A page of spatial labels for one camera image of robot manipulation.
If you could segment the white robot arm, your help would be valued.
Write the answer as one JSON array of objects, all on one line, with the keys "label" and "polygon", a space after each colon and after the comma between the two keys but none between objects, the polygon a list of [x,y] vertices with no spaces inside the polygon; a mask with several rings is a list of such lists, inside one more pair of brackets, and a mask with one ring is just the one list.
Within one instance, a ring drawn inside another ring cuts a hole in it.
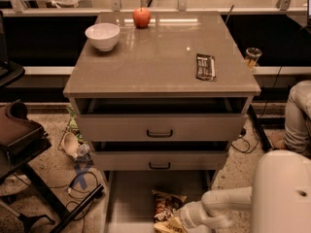
[{"label": "white robot arm", "polygon": [[251,233],[311,233],[311,160],[271,151],[259,160],[252,185],[207,191],[156,223],[155,232],[211,233],[230,227],[233,211],[251,213]]}]

